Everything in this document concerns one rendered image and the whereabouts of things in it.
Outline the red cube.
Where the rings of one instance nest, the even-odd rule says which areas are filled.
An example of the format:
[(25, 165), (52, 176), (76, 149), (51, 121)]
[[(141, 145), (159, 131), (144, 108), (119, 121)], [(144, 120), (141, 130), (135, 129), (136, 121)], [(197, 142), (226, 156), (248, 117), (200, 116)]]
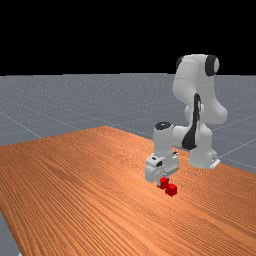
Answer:
[(157, 185), (160, 189), (166, 189), (169, 185), (169, 179), (166, 177), (163, 177), (159, 180), (159, 184)]
[(169, 184), (165, 190), (165, 193), (169, 196), (174, 196), (177, 194), (177, 186), (174, 184)]

